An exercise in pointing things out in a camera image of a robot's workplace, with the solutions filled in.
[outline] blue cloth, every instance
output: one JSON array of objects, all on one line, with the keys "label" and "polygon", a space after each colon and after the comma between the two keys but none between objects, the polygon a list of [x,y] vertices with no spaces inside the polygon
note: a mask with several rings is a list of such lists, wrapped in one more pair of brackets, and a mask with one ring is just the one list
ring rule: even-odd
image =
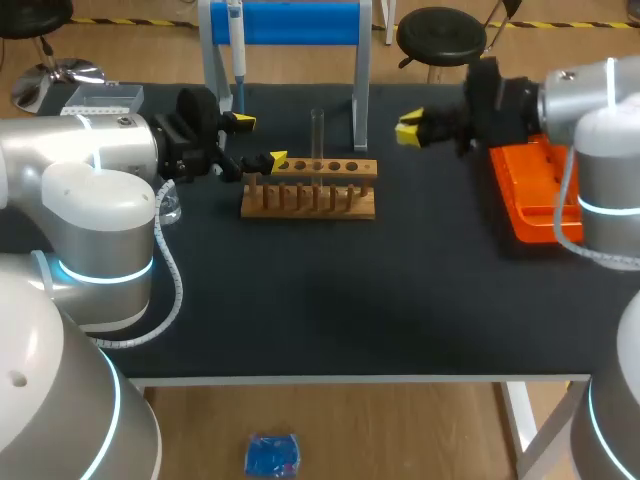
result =
[{"label": "blue cloth", "polygon": [[[243,4],[247,45],[358,45],[360,4],[247,2]],[[211,4],[213,42],[229,45],[226,2]]]},{"label": "blue cloth", "polygon": [[245,461],[245,473],[256,477],[295,477],[300,465],[295,435],[266,437],[253,435]]}]

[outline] blue bar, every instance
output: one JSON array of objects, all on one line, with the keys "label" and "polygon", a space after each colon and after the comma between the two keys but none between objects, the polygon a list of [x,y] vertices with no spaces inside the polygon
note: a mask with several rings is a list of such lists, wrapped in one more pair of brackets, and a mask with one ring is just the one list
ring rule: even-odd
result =
[{"label": "blue bar", "polygon": [[[358,45],[360,4],[243,3],[247,45]],[[213,41],[229,45],[227,4],[211,4]]]}]

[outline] white table frame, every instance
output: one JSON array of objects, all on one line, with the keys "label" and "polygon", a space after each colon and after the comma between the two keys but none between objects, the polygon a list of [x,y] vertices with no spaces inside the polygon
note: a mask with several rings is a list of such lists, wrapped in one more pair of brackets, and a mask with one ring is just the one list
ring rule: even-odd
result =
[{"label": "white table frame", "polygon": [[[227,112],[233,105],[233,96],[224,69],[220,48],[213,43],[211,24],[211,4],[224,0],[198,0],[198,23],[200,48],[204,67],[204,84],[217,97],[220,110]],[[353,121],[353,148],[358,152],[367,151],[367,123],[369,119],[369,83],[371,78],[371,25],[373,21],[372,0],[358,0],[360,4],[359,36],[353,79],[351,110]]]},{"label": "white table frame", "polygon": [[[195,387],[231,385],[322,385],[380,383],[500,383],[509,429],[516,451],[518,480],[543,480],[569,448],[573,414],[582,398],[589,375],[328,375],[134,378],[141,391],[149,387]],[[573,381],[563,399],[538,430],[525,382]]]},{"label": "white table frame", "polygon": [[396,0],[380,0],[380,5],[382,6],[382,16],[384,17],[384,43],[391,45],[393,43],[393,31],[396,25]]}]

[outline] black stool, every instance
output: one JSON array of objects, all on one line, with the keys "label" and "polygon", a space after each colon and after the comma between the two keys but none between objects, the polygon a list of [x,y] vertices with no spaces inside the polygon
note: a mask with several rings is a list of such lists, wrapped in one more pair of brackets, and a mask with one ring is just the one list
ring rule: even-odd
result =
[{"label": "black stool", "polygon": [[[486,28],[500,3],[507,15],[487,47]],[[489,52],[521,3],[522,0],[498,0],[484,25],[454,8],[427,7],[411,12],[398,24],[398,46],[407,55],[399,67],[404,68],[413,60],[429,65],[427,82],[434,83],[440,67],[467,65]]]},{"label": "black stool", "polygon": [[102,69],[87,60],[56,60],[44,38],[67,23],[72,14],[71,0],[2,0],[0,38],[33,39],[42,60],[27,70],[11,90],[11,101],[18,108],[36,113],[52,83],[104,83]]}]

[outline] wooden test tube rack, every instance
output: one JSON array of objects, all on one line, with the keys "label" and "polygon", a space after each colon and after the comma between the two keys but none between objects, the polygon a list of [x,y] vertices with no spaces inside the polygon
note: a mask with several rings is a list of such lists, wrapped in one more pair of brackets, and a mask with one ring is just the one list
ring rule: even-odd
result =
[{"label": "wooden test tube rack", "polygon": [[[371,187],[378,177],[375,160],[326,159],[312,164],[308,158],[289,158],[276,163],[269,176],[253,173],[246,177],[242,217],[332,220],[376,217],[375,193]],[[308,177],[310,182],[287,184],[284,181],[287,177]],[[323,179],[322,187],[314,182],[318,177]],[[336,179],[346,179],[349,185],[337,186],[332,183]]]}]

